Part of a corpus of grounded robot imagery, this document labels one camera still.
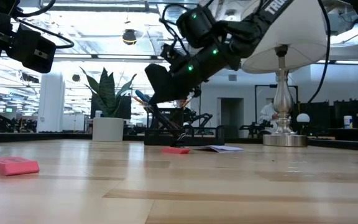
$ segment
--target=table lamp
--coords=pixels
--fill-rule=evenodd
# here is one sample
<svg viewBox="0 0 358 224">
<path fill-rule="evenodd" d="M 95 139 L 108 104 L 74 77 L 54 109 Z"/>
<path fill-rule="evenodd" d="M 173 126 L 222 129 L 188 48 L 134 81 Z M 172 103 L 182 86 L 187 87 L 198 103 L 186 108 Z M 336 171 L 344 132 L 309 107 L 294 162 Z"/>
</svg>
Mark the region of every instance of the table lamp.
<svg viewBox="0 0 358 224">
<path fill-rule="evenodd" d="M 253 0 L 242 13 L 245 18 L 259 5 Z M 277 131 L 264 136 L 268 146 L 306 146 L 306 136 L 295 134 L 290 127 L 289 113 L 293 99 L 288 88 L 290 70 L 321 60 L 326 53 L 327 39 L 323 13 L 317 0 L 296 0 L 270 26 L 255 52 L 242 61 L 247 73 L 277 75 L 274 109 L 278 113 Z"/>
</svg>

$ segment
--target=doorway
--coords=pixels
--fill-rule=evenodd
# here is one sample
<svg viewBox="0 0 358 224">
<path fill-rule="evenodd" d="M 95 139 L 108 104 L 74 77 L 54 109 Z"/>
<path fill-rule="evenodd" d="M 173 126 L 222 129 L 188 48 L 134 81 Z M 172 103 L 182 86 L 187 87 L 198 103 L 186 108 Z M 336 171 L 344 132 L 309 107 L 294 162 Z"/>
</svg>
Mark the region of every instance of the doorway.
<svg viewBox="0 0 358 224">
<path fill-rule="evenodd" d="M 244 99 L 218 98 L 218 124 L 224 125 L 225 138 L 239 138 L 239 128 L 244 125 Z"/>
</svg>

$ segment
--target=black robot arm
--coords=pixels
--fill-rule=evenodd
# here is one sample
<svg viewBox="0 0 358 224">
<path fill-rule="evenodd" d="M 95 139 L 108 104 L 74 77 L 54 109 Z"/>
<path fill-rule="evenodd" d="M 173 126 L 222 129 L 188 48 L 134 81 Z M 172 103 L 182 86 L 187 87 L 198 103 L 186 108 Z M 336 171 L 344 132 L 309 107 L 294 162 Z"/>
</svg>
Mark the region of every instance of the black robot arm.
<svg viewBox="0 0 358 224">
<path fill-rule="evenodd" d="M 182 14 L 177 26 L 194 48 L 194 56 L 182 55 L 172 45 L 164 45 L 161 56 L 170 64 L 150 64 L 145 72 L 154 89 L 151 103 L 179 100 L 226 66 L 239 69 L 242 58 L 252 55 L 269 27 L 294 0 L 267 0 L 239 22 L 215 21 L 208 7 L 198 6 Z"/>
</svg>

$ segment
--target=white lamp shade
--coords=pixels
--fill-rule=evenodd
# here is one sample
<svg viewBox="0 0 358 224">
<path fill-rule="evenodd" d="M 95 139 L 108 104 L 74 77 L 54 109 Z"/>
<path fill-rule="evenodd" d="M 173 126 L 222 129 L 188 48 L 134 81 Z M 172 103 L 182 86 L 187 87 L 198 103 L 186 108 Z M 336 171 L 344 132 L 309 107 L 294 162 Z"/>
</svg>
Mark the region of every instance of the white lamp shade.
<svg viewBox="0 0 358 224">
<path fill-rule="evenodd" d="M 300 122 L 300 123 L 309 123 L 310 122 L 310 117 L 307 114 L 299 114 L 296 117 L 296 121 Z"/>
<path fill-rule="evenodd" d="M 242 19 L 254 12 L 259 0 L 253 0 Z M 296 0 L 270 26 L 255 52 L 242 60 L 247 73 L 279 70 L 275 47 L 288 45 L 285 65 L 289 70 L 321 60 L 326 53 L 327 36 L 323 12 L 317 0 Z"/>
</svg>

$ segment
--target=silver lamp base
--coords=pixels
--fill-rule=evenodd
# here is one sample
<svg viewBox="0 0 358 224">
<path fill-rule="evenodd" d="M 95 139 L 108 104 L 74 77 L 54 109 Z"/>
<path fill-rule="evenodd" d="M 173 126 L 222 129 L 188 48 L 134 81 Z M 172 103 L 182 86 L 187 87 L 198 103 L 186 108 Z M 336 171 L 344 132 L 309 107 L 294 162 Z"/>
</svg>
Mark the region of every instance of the silver lamp base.
<svg viewBox="0 0 358 224">
<path fill-rule="evenodd" d="M 306 147 L 307 137 L 296 134 L 265 134 L 265 146 Z"/>
</svg>

